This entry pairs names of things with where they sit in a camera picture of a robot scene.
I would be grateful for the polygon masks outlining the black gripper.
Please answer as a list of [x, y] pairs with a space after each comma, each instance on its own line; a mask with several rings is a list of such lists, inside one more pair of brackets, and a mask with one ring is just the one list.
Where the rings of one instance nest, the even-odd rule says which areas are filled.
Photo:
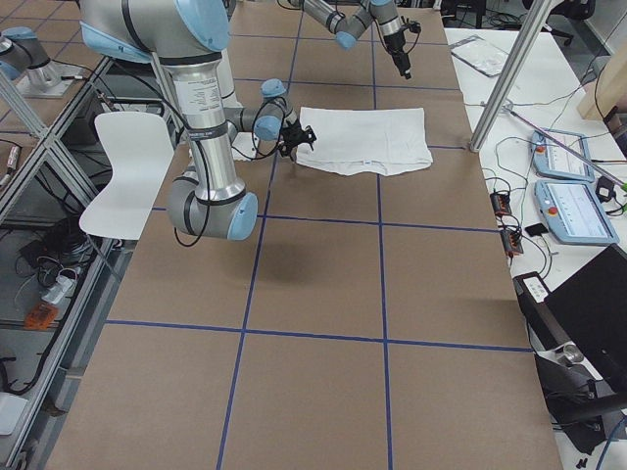
[[296, 162], [299, 145], [305, 140], [305, 131], [300, 124], [283, 127], [280, 132], [279, 152], [282, 156], [289, 156], [292, 162]]
[[396, 31], [383, 35], [383, 41], [387, 53], [394, 57], [394, 64], [398, 69], [399, 75], [404, 78], [411, 78], [410, 73], [410, 57], [405, 51], [407, 44], [405, 33]]

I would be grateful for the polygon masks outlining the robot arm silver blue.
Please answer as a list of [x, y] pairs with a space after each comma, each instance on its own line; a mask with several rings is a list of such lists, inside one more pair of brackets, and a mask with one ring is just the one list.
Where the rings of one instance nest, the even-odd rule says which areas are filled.
[[405, 33], [410, 31], [418, 39], [421, 26], [417, 21], [403, 18], [394, 1], [359, 1], [351, 16], [327, 1], [277, 1], [277, 4], [287, 10], [300, 10], [322, 24], [344, 50], [353, 48], [359, 38], [374, 25], [399, 75], [405, 79], [411, 78], [410, 52], [405, 50]]
[[290, 155], [315, 135], [302, 127], [283, 83], [264, 82], [257, 110], [222, 103], [217, 68], [227, 48], [229, 20], [220, 1], [82, 1], [81, 30], [91, 49], [116, 59], [149, 63], [169, 73], [172, 105], [181, 119], [193, 164], [170, 189], [168, 215], [177, 233], [244, 240], [253, 231], [258, 198], [238, 177], [232, 141], [240, 132], [273, 141]]

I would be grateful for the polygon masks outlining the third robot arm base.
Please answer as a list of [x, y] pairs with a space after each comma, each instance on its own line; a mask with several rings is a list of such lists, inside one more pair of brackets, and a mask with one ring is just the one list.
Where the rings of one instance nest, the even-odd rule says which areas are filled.
[[83, 68], [54, 62], [37, 35], [26, 26], [1, 31], [1, 72], [17, 82], [27, 98], [61, 98], [75, 80], [83, 78]]

